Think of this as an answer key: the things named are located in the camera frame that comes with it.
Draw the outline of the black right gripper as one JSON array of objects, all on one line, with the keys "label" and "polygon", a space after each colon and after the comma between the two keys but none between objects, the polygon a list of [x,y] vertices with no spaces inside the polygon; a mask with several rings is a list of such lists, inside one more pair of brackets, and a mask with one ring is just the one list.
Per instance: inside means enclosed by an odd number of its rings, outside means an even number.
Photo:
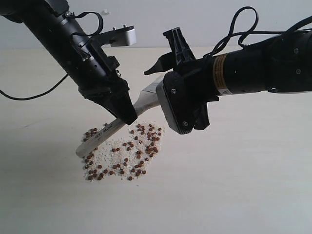
[{"label": "black right gripper", "polygon": [[193,129],[204,130],[209,125],[208,105],[209,101],[219,101],[212,82],[205,78],[201,67],[202,62],[196,60],[183,33],[179,27],[170,29],[163,33],[168,40],[171,49],[171,55],[162,55],[157,62],[144,75],[166,72],[173,69],[182,76],[187,90],[187,97],[191,101],[194,111],[195,126]]}]

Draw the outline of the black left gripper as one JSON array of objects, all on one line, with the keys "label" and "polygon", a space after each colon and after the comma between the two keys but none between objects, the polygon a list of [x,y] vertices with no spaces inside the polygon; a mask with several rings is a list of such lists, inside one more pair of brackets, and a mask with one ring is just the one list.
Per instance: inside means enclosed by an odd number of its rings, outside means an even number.
[{"label": "black left gripper", "polygon": [[117,72],[119,62],[107,55],[97,35],[68,34],[64,70],[87,100],[106,109],[127,125],[137,119],[128,83]]}]

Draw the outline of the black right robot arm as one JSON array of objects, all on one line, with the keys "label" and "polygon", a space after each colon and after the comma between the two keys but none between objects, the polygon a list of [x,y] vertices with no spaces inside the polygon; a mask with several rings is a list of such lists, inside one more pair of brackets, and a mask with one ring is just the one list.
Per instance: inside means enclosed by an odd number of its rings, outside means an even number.
[{"label": "black right robot arm", "polygon": [[171,51],[146,75],[164,73],[156,88],[169,127],[184,135],[210,122],[208,102],[221,96],[267,91],[277,94],[312,89],[312,32],[298,30],[241,50],[197,59],[179,28],[164,33]]}]

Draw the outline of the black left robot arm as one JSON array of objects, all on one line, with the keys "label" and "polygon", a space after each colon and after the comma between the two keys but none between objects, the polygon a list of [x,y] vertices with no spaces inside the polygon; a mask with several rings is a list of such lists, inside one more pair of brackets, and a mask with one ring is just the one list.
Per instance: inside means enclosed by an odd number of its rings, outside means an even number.
[{"label": "black left robot arm", "polygon": [[78,86],[85,98],[105,108],[126,124],[137,119],[129,86],[119,71],[119,61],[102,47],[136,43],[133,26],[104,32],[104,20],[96,13],[96,31],[85,33],[78,20],[89,11],[75,14],[65,0],[3,0],[2,17],[24,24]]}]

